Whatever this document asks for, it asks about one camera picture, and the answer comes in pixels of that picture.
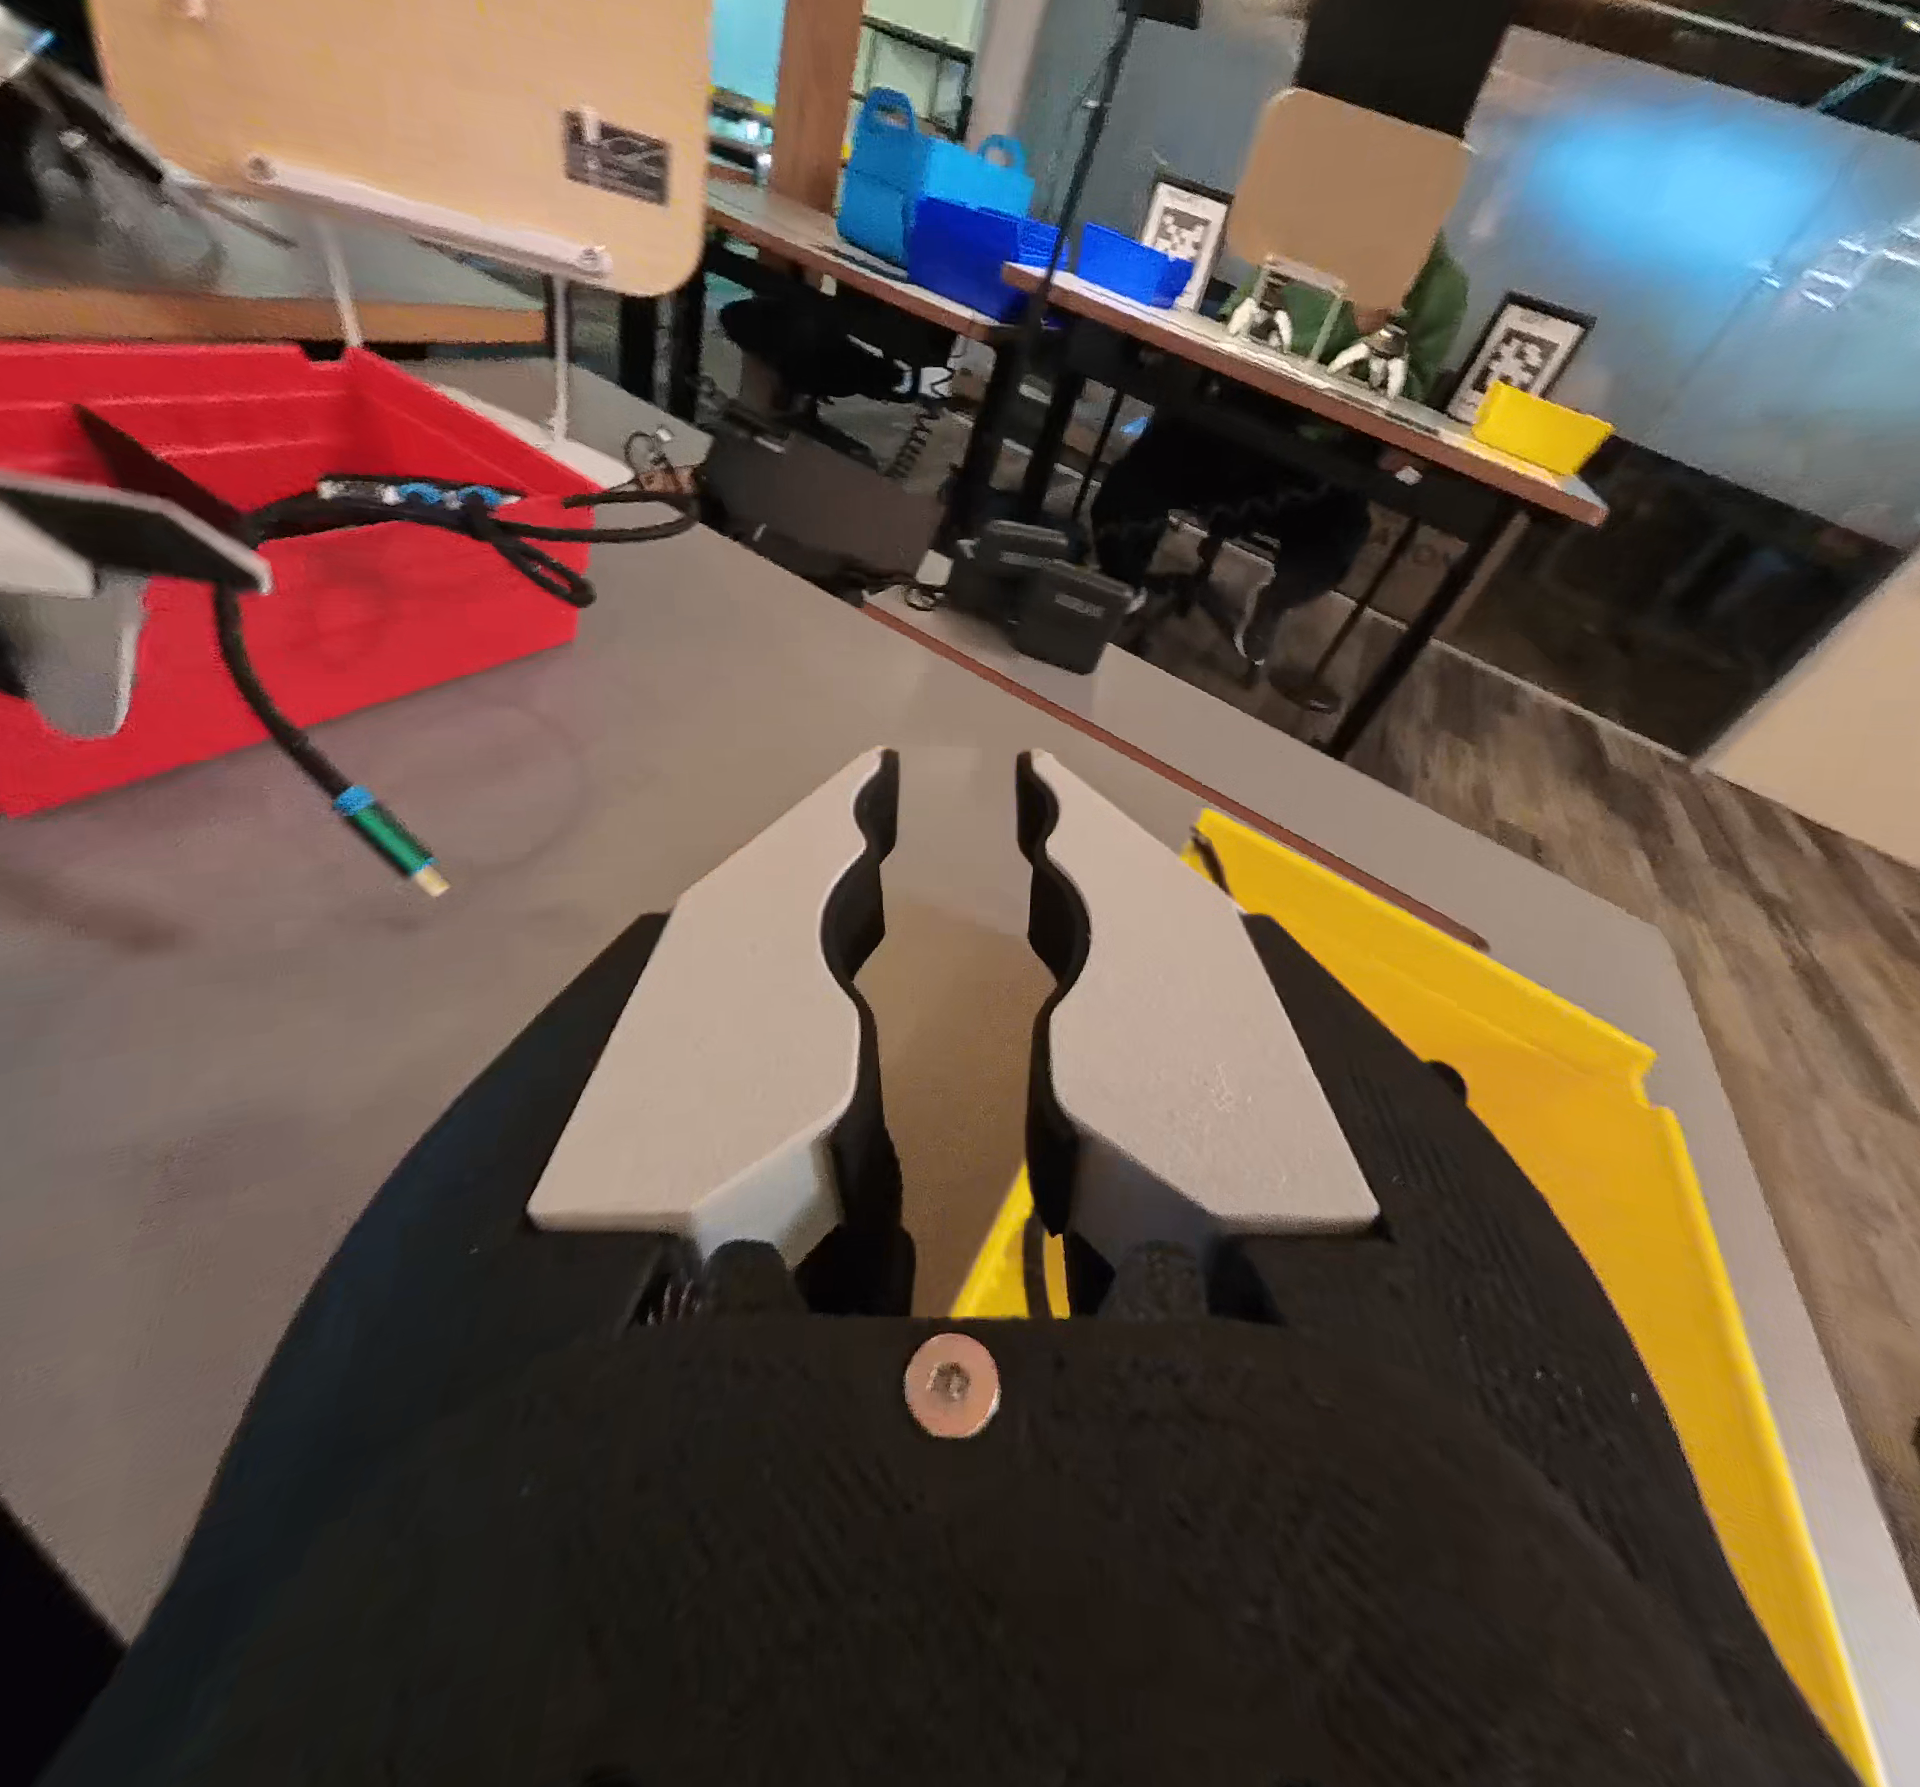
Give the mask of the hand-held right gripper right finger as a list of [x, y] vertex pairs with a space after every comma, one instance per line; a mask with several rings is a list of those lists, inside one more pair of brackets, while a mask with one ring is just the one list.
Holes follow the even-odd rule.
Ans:
[[1014, 763], [1014, 840], [1051, 976], [1028, 1095], [1045, 1228], [1099, 1259], [1379, 1228], [1247, 911], [1048, 751]]

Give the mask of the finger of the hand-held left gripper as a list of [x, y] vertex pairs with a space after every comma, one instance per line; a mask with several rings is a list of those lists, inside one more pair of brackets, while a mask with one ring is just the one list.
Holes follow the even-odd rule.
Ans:
[[170, 497], [4, 469], [4, 694], [64, 742], [111, 742], [134, 714], [152, 579], [272, 591], [272, 572], [253, 550]]

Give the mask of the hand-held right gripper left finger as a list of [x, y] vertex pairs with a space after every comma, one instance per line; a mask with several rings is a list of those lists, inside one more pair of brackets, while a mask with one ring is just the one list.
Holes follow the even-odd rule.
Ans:
[[871, 744], [673, 901], [528, 1196], [530, 1228], [809, 1259], [848, 1220], [830, 1133], [856, 1112], [863, 965], [830, 960], [830, 905], [887, 854], [893, 818], [899, 758]]

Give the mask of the red plastic bin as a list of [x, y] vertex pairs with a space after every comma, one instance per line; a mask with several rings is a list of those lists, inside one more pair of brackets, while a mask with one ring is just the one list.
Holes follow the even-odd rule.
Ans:
[[[442, 389], [350, 351], [303, 347], [0, 347], [4, 469], [111, 482], [77, 407], [232, 510], [298, 497], [337, 469], [437, 475], [519, 491], [530, 526], [568, 518], [585, 475]], [[519, 579], [470, 538], [425, 526], [272, 541], [272, 591], [248, 611], [248, 653], [298, 723], [419, 694], [579, 636], [579, 611]], [[265, 744], [222, 666], [209, 588], [152, 579], [124, 723], [64, 742], [28, 704], [0, 719], [0, 814], [39, 818], [170, 770]]]

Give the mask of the dark grey usb hub adapter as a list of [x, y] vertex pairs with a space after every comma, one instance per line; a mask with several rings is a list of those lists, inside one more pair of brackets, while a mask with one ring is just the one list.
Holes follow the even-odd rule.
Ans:
[[360, 469], [316, 475], [312, 491], [326, 502], [340, 502], [340, 510], [388, 510], [388, 518], [426, 518], [426, 510], [452, 510], [452, 518], [483, 510], [483, 518], [492, 518], [505, 502], [519, 502], [516, 489], [492, 489], [492, 482], [360, 475]]

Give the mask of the black usb cable green plug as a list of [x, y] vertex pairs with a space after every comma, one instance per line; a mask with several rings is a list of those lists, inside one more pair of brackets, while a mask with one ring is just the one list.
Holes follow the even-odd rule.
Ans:
[[[337, 489], [332, 475], [312, 482], [298, 497], [281, 497], [257, 518], [253, 550], [316, 538], [332, 526], [367, 526], [373, 491], [367, 489]], [[281, 704], [265, 691], [253, 653], [248, 653], [248, 616], [238, 588], [209, 591], [212, 648], [226, 666], [232, 691], [253, 714], [253, 723], [270, 732], [270, 744], [332, 799], [332, 814], [408, 885], [419, 885], [426, 901], [442, 901], [442, 872], [433, 849], [367, 791], [350, 784], [303, 723], [281, 714]]]

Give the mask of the black hdmi cable green plugs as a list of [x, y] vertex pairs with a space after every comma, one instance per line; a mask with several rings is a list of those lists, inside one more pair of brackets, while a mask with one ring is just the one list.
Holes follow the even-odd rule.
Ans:
[[619, 502], [650, 502], [662, 510], [662, 519], [650, 526], [606, 526], [606, 519], [579, 519], [579, 526], [530, 526], [516, 519], [508, 502], [516, 491], [501, 489], [460, 489], [460, 526], [470, 541], [492, 550], [528, 588], [542, 595], [558, 595], [568, 611], [585, 616], [597, 602], [597, 588], [585, 572], [558, 561], [558, 550], [654, 550], [673, 541], [701, 519], [697, 482], [673, 464], [673, 433], [670, 430], [634, 430], [619, 450], [627, 482], [597, 489], [597, 491], [569, 491], [569, 518], [597, 518]]

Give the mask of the black bin divider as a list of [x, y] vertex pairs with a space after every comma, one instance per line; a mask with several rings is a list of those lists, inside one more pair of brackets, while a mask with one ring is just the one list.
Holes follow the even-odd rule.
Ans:
[[137, 443], [124, 430], [106, 423], [95, 407], [72, 407], [72, 418], [117, 489], [175, 502], [238, 550], [253, 550], [248, 518], [209, 491], [198, 475]]

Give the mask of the wood edged table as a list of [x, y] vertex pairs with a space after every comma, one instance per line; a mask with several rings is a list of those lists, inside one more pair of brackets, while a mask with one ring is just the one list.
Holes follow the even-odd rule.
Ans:
[[[542, 347], [542, 294], [377, 228], [340, 228], [367, 347]], [[201, 236], [189, 225], [32, 225], [0, 239], [4, 339], [298, 339], [340, 347], [326, 239]]]
[[1389, 648], [1373, 679], [1361, 679], [1361, 691], [1339, 707], [1339, 723], [1323, 742], [1323, 751], [1339, 763], [1350, 763], [1350, 751], [1400, 694], [1417, 659], [1435, 639], [1488, 555], [1517, 526], [1610, 519], [1610, 502], [1581, 475], [1506, 456], [1428, 407], [1379, 402], [1330, 366], [1247, 347], [1214, 320], [1144, 309], [1079, 276], [1036, 262], [1004, 262], [1004, 285], [1021, 292], [1021, 320], [1045, 326], [1045, 336], [1021, 351], [1000, 351], [978, 443], [1004, 443], [1010, 407], [1033, 362], [1048, 362], [1051, 372], [1014, 491], [1021, 518], [1048, 502], [1048, 475], [1079, 389], [1110, 385], [1115, 397], [1145, 402], [1175, 423], [1194, 423], [1239, 450], [1312, 469], [1318, 482], [1356, 489], [1373, 502], [1400, 510], [1406, 526], [1460, 538], [1460, 561], [1406, 617], [1406, 636]]
[[734, 177], [709, 177], [709, 259], [701, 276], [721, 276], [730, 285], [744, 285], [750, 251], [766, 276], [811, 276], [811, 277], [834, 277], [841, 292], [856, 292], [876, 309], [893, 309], [938, 336], [972, 339], [993, 351], [993, 372], [986, 389], [978, 402], [972, 418], [972, 439], [958, 456], [958, 469], [949, 482], [949, 502], [958, 518], [982, 518], [982, 497], [1000, 475], [1000, 459], [1010, 450], [1014, 433], [1014, 411], [1021, 411], [1021, 385], [1028, 385], [1028, 357], [1021, 357], [1021, 329], [1010, 320], [978, 311], [964, 299], [949, 299], [927, 285], [909, 285], [899, 266], [856, 251], [830, 215], [803, 206], [795, 199], [781, 199], [766, 185], [744, 185]]

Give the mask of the dark grey floor case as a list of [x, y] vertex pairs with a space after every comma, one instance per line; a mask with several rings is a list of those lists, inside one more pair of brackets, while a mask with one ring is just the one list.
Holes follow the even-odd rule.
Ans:
[[791, 572], [919, 575], [946, 502], [809, 433], [721, 430], [697, 464], [701, 519]]

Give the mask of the wooden board on white stand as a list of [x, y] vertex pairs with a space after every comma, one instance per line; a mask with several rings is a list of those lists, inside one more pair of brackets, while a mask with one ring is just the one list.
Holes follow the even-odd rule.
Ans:
[[673, 294], [709, 247], [711, 0], [86, 0], [163, 185], [384, 225], [552, 285]]

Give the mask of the small yellow plastic bin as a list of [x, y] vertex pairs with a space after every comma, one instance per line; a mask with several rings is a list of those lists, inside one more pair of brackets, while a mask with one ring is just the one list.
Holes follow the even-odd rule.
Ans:
[[1610, 439], [1615, 423], [1517, 385], [1492, 385], [1475, 407], [1475, 443], [1546, 475], [1581, 475]]

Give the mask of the black office chair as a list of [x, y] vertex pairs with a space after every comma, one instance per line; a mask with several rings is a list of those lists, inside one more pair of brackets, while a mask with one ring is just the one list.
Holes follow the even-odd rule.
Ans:
[[[721, 336], [763, 362], [784, 397], [772, 430], [809, 433], [885, 475], [919, 475], [927, 439], [949, 407], [955, 336], [938, 336], [893, 309], [856, 292], [750, 292], [721, 311]], [[825, 407], [871, 402], [909, 407], [908, 443], [876, 459], [866, 439], [834, 430]]]

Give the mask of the black framed marker sign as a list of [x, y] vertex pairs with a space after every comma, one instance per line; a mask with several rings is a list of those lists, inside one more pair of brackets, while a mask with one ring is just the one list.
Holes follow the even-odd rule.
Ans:
[[1463, 362], [1441, 397], [1441, 418], [1472, 430], [1483, 402], [1500, 385], [1546, 402], [1559, 389], [1565, 366], [1589, 339], [1589, 329], [1598, 329], [1598, 311], [1559, 309], [1559, 299], [1533, 294], [1533, 292], [1506, 292], [1500, 309], [1488, 311], [1488, 329], [1475, 336], [1475, 347], [1463, 351]]
[[1186, 183], [1175, 172], [1156, 172], [1145, 193], [1138, 239], [1191, 266], [1186, 292], [1175, 294], [1175, 309], [1186, 311], [1194, 311], [1214, 292], [1230, 206], [1234, 206], [1234, 193]]

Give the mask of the dark blue plastic bin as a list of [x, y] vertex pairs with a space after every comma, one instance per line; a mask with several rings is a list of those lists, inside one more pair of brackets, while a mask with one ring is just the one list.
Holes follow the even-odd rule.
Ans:
[[908, 236], [908, 277], [982, 311], [986, 326], [1014, 326], [1028, 292], [1004, 277], [1010, 262], [1076, 266], [1069, 239], [1028, 215], [972, 206], [955, 199], [919, 199]]
[[1175, 228], [1175, 251], [1138, 239], [1115, 225], [1079, 225], [1079, 247], [1076, 247], [1076, 277], [1138, 299], [1138, 309], [1181, 309], [1186, 285], [1191, 285], [1194, 251], [1191, 236]]

